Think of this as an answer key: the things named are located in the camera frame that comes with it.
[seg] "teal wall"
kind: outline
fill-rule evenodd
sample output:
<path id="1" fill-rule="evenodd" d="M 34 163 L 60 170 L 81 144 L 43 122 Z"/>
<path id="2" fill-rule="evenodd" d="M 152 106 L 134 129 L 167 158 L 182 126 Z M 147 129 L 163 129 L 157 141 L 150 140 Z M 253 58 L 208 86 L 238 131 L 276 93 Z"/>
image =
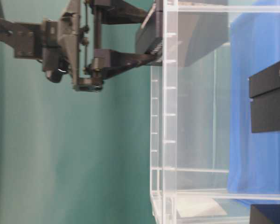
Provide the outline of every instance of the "teal wall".
<path id="1" fill-rule="evenodd" d="M 58 19 L 68 0 L 2 0 L 7 20 Z M 152 0 L 128 0 L 146 10 Z M 134 51 L 138 25 L 104 26 L 103 47 Z M 0 224 L 153 224 L 149 67 L 102 93 L 48 82 L 0 43 Z"/>

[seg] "transparent container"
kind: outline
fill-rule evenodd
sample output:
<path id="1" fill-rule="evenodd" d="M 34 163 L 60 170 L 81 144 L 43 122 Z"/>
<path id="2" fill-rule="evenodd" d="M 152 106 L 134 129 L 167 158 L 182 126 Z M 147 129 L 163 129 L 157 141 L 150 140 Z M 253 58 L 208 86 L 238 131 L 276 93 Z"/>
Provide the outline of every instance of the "transparent container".
<path id="1" fill-rule="evenodd" d="M 151 68 L 158 224 L 248 224 L 280 203 L 280 133 L 251 133 L 248 77 L 280 60 L 280 0 L 164 0 Z"/>

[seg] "blue cloth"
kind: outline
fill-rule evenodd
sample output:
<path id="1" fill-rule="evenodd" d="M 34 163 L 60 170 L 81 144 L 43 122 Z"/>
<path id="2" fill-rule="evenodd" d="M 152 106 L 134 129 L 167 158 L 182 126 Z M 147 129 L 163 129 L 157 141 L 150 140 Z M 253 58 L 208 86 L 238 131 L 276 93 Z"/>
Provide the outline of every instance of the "blue cloth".
<path id="1" fill-rule="evenodd" d="M 257 5 L 280 1 L 261 0 Z M 280 13 L 242 14 L 232 24 L 228 191 L 280 194 L 280 133 L 252 133 L 248 78 L 280 61 Z"/>

